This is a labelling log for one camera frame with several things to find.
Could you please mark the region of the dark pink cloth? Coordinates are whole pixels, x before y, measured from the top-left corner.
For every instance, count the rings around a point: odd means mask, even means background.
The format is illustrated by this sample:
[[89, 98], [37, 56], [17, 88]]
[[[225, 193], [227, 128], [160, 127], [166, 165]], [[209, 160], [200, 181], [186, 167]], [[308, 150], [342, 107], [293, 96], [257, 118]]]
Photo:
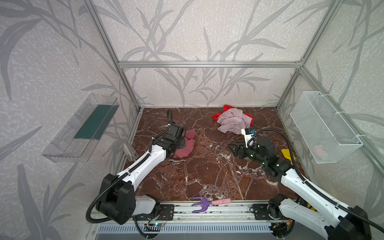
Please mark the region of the dark pink cloth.
[[185, 140], [185, 148], [176, 150], [175, 157], [176, 158], [186, 158], [188, 157], [191, 152], [194, 150], [195, 147], [195, 130], [188, 130], [185, 133], [183, 133], [183, 137]]

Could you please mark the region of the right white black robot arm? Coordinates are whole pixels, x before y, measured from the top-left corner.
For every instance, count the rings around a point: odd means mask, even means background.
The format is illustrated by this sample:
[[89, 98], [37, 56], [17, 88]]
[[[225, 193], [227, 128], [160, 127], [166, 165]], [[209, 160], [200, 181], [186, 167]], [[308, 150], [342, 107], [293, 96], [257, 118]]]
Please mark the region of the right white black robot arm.
[[383, 232], [384, 228], [369, 220], [362, 208], [351, 208], [332, 197], [304, 177], [293, 162], [279, 158], [269, 138], [259, 137], [251, 147], [247, 143], [233, 142], [228, 147], [235, 157], [260, 163], [269, 176], [311, 205], [308, 208], [278, 195], [270, 200], [270, 206], [283, 217], [306, 226], [326, 240], [370, 240], [371, 227]]

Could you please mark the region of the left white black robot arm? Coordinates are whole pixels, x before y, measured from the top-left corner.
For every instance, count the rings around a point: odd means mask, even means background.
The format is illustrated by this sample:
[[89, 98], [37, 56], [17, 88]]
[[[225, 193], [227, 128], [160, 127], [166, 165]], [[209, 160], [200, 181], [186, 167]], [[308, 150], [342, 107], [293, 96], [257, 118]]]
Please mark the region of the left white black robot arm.
[[184, 128], [168, 124], [166, 131], [152, 138], [148, 150], [132, 165], [117, 175], [104, 177], [99, 195], [86, 211], [87, 222], [114, 221], [123, 225], [135, 217], [156, 218], [160, 214], [160, 202], [149, 196], [136, 196], [135, 192], [155, 167], [185, 147]]

